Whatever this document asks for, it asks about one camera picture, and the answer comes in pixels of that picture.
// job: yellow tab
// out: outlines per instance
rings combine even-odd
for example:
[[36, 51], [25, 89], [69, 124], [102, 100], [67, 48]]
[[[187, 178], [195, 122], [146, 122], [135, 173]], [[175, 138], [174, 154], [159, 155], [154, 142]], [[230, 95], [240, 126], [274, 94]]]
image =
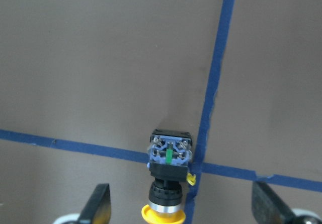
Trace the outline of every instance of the yellow tab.
[[192, 175], [190, 173], [187, 174], [187, 182], [194, 186], [196, 184], [196, 175]]

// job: blue tape line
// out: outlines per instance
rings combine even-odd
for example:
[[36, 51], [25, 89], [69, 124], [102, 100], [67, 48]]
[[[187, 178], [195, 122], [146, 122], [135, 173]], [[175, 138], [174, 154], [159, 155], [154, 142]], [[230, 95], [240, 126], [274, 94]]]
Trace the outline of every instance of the blue tape line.
[[216, 42], [212, 56], [211, 68], [208, 77], [205, 101], [200, 120], [197, 145], [194, 153], [194, 161], [190, 165], [190, 171], [196, 174], [197, 182], [195, 186], [190, 187], [187, 194], [185, 213], [185, 224], [191, 224], [194, 213], [194, 198], [198, 194], [199, 183], [202, 173], [202, 163], [205, 158], [208, 130], [210, 127], [210, 118], [214, 107], [214, 98], [218, 90], [220, 68], [223, 54], [227, 44], [230, 20], [232, 15], [234, 0], [223, 0], [220, 13], [219, 25], [217, 30]]
[[107, 147], [96, 144], [68, 141], [50, 137], [41, 137], [31, 134], [18, 133], [12, 131], [0, 130], [0, 138], [15, 142], [22, 142], [31, 145], [55, 148], [58, 150], [67, 150], [85, 154], [100, 155], [105, 157], [129, 160], [139, 163], [147, 163], [148, 155], [145, 153], [123, 150], [121, 148]]
[[250, 180], [250, 181], [263, 180], [269, 184], [322, 192], [322, 182], [319, 182], [319, 181], [306, 180], [306, 179], [294, 178], [294, 177], [283, 176], [283, 175], [272, 175], [269, 177], [263, 177], [263, 176], [258, 176], [256, 174], [256, 171], [254, 170], [245, 170], [245, 169], [234, 168], [229, 166], [203, 163], [202, 172], [207, 174], [221, 175], [221, 176], [237, 178], [242, 180]]
[[[146, 164], [148, 161], [148, 155], [145, 153], [123, 150], [121, 148], [107, 147], [89, 143], [68, 141], [50, 137], [36, 136], [26, 133], [19, 133], [0, 129], [0, 139], [26, 143], [30, 145], [50, 147], [59, 150], [66, 150], [72, 152], [80, 152], [85, 154], [93, 154], [111, 158], [117, 158], [122, 160], [135, 161]], [[243, 180], [263, 180], [262, 177], [256, 176], [256, 172], [253, 170], [245, 170], [240, 168], [234, 168], [223, 165], [216, 165], [210, 163], [203, 163], [201, 165], [201, 171], [207, 174], [221, 175], [231, 178], [238, 178]], [[300, 178], [273, 175], [264, 179], [269, 184], [282, 185], [287, 187], [293, 187], [304, 190], [322, 192], [322, 182], [305, 180]]]

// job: green indicator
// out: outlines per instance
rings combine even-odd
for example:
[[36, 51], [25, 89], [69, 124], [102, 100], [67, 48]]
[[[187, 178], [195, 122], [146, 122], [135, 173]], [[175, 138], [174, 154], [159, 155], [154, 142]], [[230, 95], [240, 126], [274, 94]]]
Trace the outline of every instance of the green indicator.
[[173, 153], [173, 150], [170, 150], [168, 148], [167, 153], [166, 153], [166, 164], [167, 165], [170, 165], [172, 163], [172, 153]]

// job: silver metal ring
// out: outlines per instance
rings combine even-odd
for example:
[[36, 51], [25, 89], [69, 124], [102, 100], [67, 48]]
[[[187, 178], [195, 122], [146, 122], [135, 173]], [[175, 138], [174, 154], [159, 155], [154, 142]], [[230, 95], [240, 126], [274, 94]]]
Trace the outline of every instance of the silver metal ring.
[[152, 201], [149, 201], [149, 206], [151, 209], [160, 213], [175, 213], [180, 210], [181, 204], [175, 205], [175, 206], [163, 206], [163, 205], [157, 205]]

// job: clamp jaw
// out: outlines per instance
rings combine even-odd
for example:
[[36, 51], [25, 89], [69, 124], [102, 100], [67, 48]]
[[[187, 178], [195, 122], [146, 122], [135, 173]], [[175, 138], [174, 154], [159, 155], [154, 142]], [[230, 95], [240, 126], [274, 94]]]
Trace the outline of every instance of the clamp jaw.
[[54, 224], [108, 224], [110, 219], [110, 185], [98, 184], [80, 214], [62, 216]]
[[265, 182], [253, 182], [252, 212], [258, 224], [322, 224], [314, 212], [290, 209]]

